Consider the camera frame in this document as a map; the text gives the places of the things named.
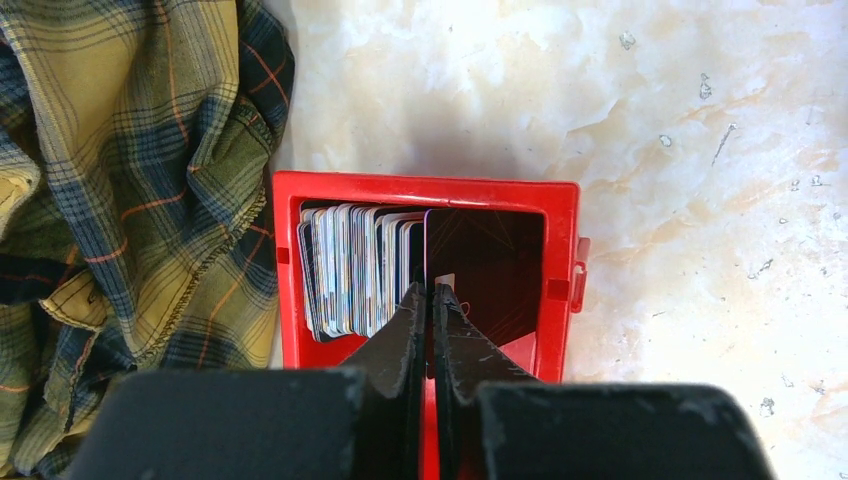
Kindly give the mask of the red plastic bin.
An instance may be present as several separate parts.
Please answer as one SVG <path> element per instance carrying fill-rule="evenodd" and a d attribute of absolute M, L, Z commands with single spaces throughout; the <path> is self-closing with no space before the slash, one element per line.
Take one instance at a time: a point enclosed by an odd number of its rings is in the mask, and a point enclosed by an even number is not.
<path fill-rule="evenodd" d="M 279 172 L 273 176 L 277 268 L 280 283 L 283 364 L 286 369 L 340 365 L 371 337 L 344 336 L 315 340 L 305 323 L 304 282 L 297 225 L 301 208 L 312 202 L 366 203 L 433 209 L 479 209 L 537 213 L 544 217 L 542 289 L 534 338 L 533 370 L 545 383 L 560 384 L 569 320 L 581 309 L 589 247 L 577 232 L 579 189 L 573 183 L 451 179 L 344 173 Z M 423 327 L 424 361 L 420 414 L 419 475 L 440 475 L 435 390 L 433 297 L 439 285 L 452 289 L 453 279 L 440 277 L 435 286 L 422 283 L 427 307 Z"/>

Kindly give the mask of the black VIP card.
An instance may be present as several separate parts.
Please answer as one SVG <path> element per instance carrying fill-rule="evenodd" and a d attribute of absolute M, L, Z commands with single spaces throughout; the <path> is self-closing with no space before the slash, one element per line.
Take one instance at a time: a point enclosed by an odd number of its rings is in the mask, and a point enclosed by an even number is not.
<path fill-rule="evenodd" d="M 544 217 L 537 213 L 433 209 L 424 218 L 424 278 L 440 277 L 468 320 L 525 370 L 533 370 L 542 289 Z"/>

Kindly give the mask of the cards in red bin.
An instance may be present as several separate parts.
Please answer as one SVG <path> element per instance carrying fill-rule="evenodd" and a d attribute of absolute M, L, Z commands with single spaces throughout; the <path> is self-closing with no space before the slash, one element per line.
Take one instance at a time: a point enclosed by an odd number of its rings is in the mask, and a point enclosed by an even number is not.
<path fill-rule="evenodd" d="M 305 323 L 313 338 L 371 337 L 424 281 L 423 207 L 312 202 L 297 225 Z"/>

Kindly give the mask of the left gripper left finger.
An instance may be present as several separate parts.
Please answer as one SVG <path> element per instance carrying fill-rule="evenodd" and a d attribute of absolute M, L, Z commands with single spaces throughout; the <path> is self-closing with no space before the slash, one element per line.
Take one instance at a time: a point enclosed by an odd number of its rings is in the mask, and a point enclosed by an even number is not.
<path fill-rule="evenodd" d="M 426 294 L 340 365 L 159 370 L 108 396 L 73 479 L 415 479 Z"/>

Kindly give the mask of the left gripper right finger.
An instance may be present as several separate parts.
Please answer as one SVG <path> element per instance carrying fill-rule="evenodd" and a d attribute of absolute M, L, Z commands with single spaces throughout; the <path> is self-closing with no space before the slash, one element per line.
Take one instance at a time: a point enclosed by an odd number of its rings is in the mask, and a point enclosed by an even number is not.
<path fill-rule="evenodd" d="M 751 423 L 703 384 L 553 384 L 433 297 L 444 479 L 769 479 Z"/>

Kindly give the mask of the yellow plaid shirt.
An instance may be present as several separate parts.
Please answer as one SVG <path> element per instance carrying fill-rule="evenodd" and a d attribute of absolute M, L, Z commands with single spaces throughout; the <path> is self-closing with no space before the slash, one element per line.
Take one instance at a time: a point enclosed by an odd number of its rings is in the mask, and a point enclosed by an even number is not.
<path fill-rule="evenodd" d="M 132 372 L 268 365 L 294 67 L 260 1 L 2 3 L 3 478 L 65 478 Z"/>

